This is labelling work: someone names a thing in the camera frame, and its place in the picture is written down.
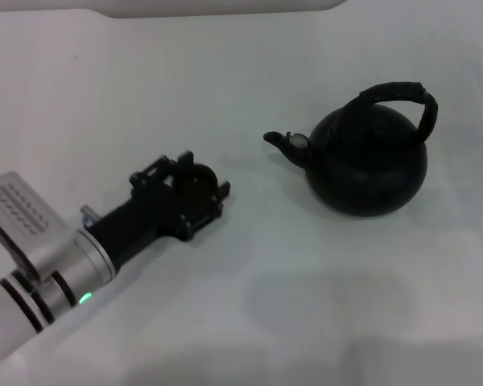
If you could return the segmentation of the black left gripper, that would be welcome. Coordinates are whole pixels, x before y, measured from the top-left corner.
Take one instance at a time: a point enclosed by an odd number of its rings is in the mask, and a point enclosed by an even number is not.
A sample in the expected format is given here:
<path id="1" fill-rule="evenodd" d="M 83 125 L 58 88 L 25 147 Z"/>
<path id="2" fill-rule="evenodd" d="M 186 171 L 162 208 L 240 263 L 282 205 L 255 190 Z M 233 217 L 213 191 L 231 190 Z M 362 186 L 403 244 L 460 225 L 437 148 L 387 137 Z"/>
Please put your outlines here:
<path id="1" fill-rule="evenodd" d="M 176 160 L 166 155 L 130 176 L 133 190 L 148 188 L 175 178 L 194 163 L 187 150 Z M 186 181 L 180 192 L 158 188 L 155 193 L 134 195 L 122 206 L 88 227 L 88 232 L 106 251 L 114 266 L 123 266 L 161 237 L 189 241 L 198 231 L 222 216 L 229 196 L 228 181 L 217 185 Z"/>

